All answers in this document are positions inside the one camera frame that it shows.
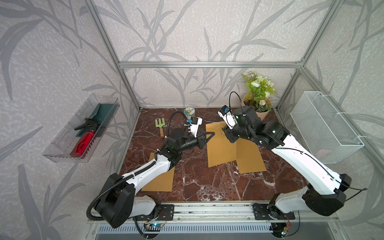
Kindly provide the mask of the kraft file bag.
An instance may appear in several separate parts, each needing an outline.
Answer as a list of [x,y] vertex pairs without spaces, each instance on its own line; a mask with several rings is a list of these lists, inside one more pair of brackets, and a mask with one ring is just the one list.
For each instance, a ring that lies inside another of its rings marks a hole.
[[144,192],[171,192],[173,188],[175,168],[163,173],[142,188]]
[[206,124],[207,132],[215,132],[215,136],[207,143],[209,168],[236,160],[236,144],[226,137],[223,128],[225,122]]
[[258,146],[248,140],[239,139],[236,141],[236,162],[240,174],[267,170]]

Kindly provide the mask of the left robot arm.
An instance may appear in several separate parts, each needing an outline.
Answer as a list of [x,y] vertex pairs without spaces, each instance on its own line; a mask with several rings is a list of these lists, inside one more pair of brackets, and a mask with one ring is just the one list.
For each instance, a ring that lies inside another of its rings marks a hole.
[[88,206],[87,218],[107,221],[114,229],[128,219],[156,218],[161,205],[149,196],[138,197],[137,193],[156,177],[172,170],[184,151],[195,147],[203,149],[214,135],[214,132],[206,131],[187,135],[182,129],[173,130],[148,163],[122,176],[112,174],[108,177],[99,195]]

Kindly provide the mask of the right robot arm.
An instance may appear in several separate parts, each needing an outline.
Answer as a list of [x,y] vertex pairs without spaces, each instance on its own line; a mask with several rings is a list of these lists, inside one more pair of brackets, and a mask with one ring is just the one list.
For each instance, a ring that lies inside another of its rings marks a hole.
[[281,124],[263,123],[249,106],[235,111],[223,106],[218,114],[226,122],[223,132],[231,143],[243,139],[262,146],[284,159],[308,181],[300,190],[274,195],[266,207],[272,219],[294,211],[330,216],[349,201],[345,191],[351,189],[351,177],[325,166]]

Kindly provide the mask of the peach flower pot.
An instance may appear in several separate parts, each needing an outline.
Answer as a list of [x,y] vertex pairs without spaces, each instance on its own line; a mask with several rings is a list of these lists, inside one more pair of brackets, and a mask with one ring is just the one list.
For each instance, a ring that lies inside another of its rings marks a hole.
[[[242,99],[242,106],[245,106],[245,101],[246,101],[246,96],[243,97]],[[256,111],[256,114],[258,115],[258,117],[263,121],[266,116],[269,114],[269,112],[271,111],[272,108],[270,108],[269,110],[265,111],[265,112],[257,112]]]

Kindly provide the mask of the green garden hand fork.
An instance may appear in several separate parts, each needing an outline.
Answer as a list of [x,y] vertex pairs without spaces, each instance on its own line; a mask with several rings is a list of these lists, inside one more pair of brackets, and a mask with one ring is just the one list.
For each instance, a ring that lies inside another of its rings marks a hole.
[[164,118],[161,118],[161,119],[155,119],[155,126],[156,126],[156,128],[159,129],[161,138],[164,138],[164,137],[165,137],[164,129],[163,129],[163,127],[164,127],[165,125],[166,125],[166,123],[165,123],[165,119],[164,119]]

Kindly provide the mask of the small labelled tin can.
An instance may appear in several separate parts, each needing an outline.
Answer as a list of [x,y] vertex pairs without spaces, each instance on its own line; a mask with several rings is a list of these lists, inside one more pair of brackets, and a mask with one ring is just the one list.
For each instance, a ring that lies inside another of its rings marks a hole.
[[184,109],[184,115],[187,117],[187,119],[192,119],[196,114],[196,110],[194,108],[185,108]]

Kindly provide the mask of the green artificial plant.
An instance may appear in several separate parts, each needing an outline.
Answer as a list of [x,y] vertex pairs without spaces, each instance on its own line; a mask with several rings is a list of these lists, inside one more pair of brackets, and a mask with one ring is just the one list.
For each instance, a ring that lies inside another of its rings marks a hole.
[[244,105],[254,108],[258,113],[268,112],[272,108],[268,100],[277,93],[274,83],[254,71],[242,74],[242,77],[247,87],[247,93],[243,99]]

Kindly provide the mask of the green dustpan scoop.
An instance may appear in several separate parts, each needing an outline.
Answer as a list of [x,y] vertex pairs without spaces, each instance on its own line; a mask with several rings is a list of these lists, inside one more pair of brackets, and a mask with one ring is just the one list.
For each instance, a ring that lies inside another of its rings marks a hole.
[[80,131],[77,137],[81,137],[83,134],[92,130],[96,133],[96,137],[100,138],[112,119],[115,110],[116,107],[114,104],[98,104],[90,118],[85,118],[85,122],[75,128],[76,131]]

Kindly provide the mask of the left circuit board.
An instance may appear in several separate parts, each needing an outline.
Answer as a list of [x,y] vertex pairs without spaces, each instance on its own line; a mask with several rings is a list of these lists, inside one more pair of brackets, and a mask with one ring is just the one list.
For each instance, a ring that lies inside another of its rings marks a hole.
[[160,232],[166,225],[166,221],[163,222],[145,222],[144,232]]

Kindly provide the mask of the circuit board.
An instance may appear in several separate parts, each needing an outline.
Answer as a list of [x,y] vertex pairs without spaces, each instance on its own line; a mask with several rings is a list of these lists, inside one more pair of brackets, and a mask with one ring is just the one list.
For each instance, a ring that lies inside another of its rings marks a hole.
[[291,224],[286,223],[271,223],[270,231],[272,236],[274,236],[277,239],[283,239],[284,237],[289,235],[289,228],[291,227]]
[[166,225],[166,221],[163,222],[145,222],[144,232],[160,232]]

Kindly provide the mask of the right circuit board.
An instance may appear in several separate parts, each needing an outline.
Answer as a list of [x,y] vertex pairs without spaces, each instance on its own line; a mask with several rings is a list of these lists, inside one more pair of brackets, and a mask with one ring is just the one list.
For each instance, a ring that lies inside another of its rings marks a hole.
[[277,239],[283,239],[284,237],[289,235],[289,228],[291,227],[291,224],[286,223],[271,223],[270,231],[272,236],[274,236]]

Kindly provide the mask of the aluminium front rail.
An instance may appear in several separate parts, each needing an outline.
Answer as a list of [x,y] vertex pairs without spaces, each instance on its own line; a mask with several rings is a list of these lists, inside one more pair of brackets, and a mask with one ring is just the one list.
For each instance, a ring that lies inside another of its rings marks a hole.
[[[302,222],[330,222],[338,221],[336,214],[328,217],[318,215],[311,211],[294,211],[295,220],[255,220],[252,205],[254,203],[267,204],[258,201],[238,202],[185,202],[185,203],[163,203],[175,205],[175,213],[172,221],[168,222],[197,222],[197,221],[222,221],[222,222],[271,222],[271,223],[296,223]],[[152,199],[147,201],[144,197],[138,197],[132,204],[125,204],[115,210],[115,206],[106,203],[106,210],[87,209],[87,217],[93,221],[106,221],[112,227],[117,228],[126,220],[139,215],[149,215],[156,205]]]

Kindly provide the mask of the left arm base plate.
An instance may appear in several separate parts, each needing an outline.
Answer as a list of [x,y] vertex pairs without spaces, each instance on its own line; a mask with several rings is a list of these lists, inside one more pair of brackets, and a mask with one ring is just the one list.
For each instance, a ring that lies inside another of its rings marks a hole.
[[175,213],[175,205],[173,204],[161,204],[156,205],[155,209],[149,215],[139,215],[136,216],[138,221],[150,221],[150,220],[160,220],[160,221],[172,221]]

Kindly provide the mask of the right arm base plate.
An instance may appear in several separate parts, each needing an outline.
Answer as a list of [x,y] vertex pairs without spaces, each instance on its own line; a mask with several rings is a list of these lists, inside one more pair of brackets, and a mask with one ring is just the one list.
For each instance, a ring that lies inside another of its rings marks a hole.
[[259,204],[252,205],[255,220],[295,220],[293,212],[283,213],[272,204]]

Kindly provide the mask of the aluminium frame back bar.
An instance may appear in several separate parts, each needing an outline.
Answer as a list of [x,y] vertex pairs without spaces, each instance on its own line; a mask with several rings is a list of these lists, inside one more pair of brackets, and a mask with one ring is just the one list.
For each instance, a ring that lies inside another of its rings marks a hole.
[[297,69],[300,62],[120,62],[121,69],[133,68],[287,68]]

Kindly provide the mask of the clear plastic wall bin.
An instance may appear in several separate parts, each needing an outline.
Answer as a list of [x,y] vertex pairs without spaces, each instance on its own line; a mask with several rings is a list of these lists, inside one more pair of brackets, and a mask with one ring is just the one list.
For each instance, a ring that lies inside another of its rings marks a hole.
[[96,150],[107,128],[100,138],[97,138],[95,133],[94,140],[89,145],[84,157],[73,158],[70,156],[70,154],[81,138],[77,137],[77,134],[80,131],[76,131],[75,128],[82,125],[85,122],[85,118],[90,118],[92,112],[98,104],[114,104],[116,107],[112,119],[107,125],[108,128],[120,107],[119,99],[117,97],[105,97],[91,94],[88,99],[81,105],[78,111],[72,116],[70,121],[59,132],[56,138],[43,151],[43,156],[54,163],[87,163],[91,159],[92,154]]

